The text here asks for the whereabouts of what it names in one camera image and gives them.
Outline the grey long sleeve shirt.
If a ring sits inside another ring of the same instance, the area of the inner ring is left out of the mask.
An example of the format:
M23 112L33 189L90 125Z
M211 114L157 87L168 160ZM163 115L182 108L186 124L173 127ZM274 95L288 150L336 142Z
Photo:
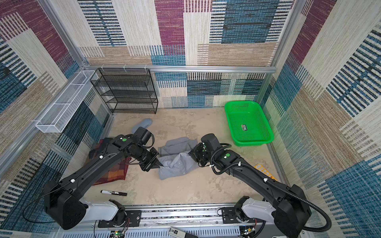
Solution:
M158 160L162 164L158 169L161 180L186 175L199 168L198 163L189 155L197 146L196 139L181 137L166 142L159 147Z

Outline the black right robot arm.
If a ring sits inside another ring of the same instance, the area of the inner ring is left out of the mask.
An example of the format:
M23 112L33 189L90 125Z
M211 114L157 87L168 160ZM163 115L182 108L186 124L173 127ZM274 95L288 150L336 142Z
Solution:
M260 219L275 224L289 238L299 236L312 214L310 207L302 202L306 196L299 186L287 186L267 176L228 149L228 144L220 143L212 133L203 136L189 155L202 166L211 162L215 172L238 178L265 199L256 201L243 196L234 206L238 222Z

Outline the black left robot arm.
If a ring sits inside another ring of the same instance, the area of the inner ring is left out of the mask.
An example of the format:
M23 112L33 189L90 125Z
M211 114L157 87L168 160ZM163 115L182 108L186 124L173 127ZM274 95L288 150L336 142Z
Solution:
M83 199L85 193L112 167L127 157L138 161L142 171L158 168L158 151L149 140L154 135L139 127L134 134L118 135L100 154L70 176L44 185L44 210L64 230L86 221L105 221L114 227L127 224L125 208L115 200L91 203Z

